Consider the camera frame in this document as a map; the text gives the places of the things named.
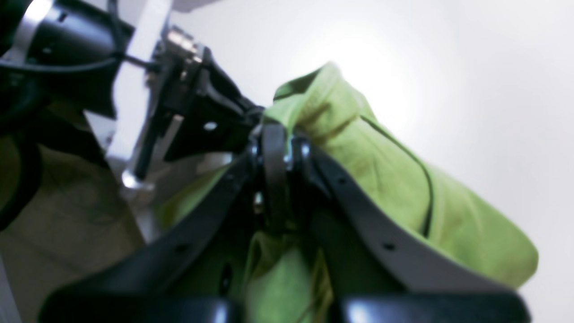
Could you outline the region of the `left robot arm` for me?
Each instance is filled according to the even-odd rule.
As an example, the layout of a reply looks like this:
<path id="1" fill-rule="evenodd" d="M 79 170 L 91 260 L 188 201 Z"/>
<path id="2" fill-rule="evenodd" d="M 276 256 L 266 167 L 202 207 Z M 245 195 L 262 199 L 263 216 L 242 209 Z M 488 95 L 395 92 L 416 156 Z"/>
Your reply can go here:
<path id="1" fill-rule="evenodd" d="M 175 184 L 205 156 L 242 153 L 263 109 L 242 96 L 209 47 L 170 23 L 193 0 L 1 2 L 1 135 L 106 163 L 129 190 Z"/>

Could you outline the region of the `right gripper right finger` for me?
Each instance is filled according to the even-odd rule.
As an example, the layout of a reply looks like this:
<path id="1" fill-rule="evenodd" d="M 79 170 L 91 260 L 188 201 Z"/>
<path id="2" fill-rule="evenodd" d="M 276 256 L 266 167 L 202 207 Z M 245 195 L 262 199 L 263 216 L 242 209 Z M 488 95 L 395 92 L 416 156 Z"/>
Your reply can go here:
<path id="1" fill-rule="evenodd" d="M 294 200 L 330 268 L 330 323 L 531 322 L 516 292 L 412 237 L 309 139 L 293 138 L 291 151 Z"/>

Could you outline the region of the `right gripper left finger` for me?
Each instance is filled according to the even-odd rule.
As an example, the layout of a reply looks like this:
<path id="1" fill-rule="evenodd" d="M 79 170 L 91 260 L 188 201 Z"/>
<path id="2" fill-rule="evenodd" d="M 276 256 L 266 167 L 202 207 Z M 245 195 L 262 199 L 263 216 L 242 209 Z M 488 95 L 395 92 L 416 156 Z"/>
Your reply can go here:
<path id="1" fill-rule="evenodd" d="M 248 221 L 238 204 L 264 193 L 264 224 L 278 231 L 289 214 L 285 145 L 279 123 L 260 137 L 173 229 L 117 265 L 54 292 L 41 323 L 238 323 L 240 307 L 226 297 L 176 297 L 170 289 L 201 257 L 227 219 Z"/>

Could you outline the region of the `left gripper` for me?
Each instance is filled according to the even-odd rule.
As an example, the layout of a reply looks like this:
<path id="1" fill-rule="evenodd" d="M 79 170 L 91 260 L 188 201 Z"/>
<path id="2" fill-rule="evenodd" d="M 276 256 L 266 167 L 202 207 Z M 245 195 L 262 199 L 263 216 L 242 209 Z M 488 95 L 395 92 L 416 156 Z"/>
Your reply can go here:
<path id="1" fill-rule="evenodd" d="M 123 51 L 128 57 L 148 62 L 172 11 L 189 13 L 209 0 L 146 0 L 134 33 Z M 152 110 L 146 68 L 123 60 L 112 87 L 116 112 L 115 132 L 106 158 L 121 184 L 129 189 L 150 189 L 136 176 L 135 166 L 143 152 Z M 164 108 L 183 117 L 164 160 L 174 162 L 203 153 L 239 153 L 261 120 L 264 108 L 244 97 L 231 78 L 210 61 L 201 64 L 191 80 L 176 80 L 164 95 Z"/>

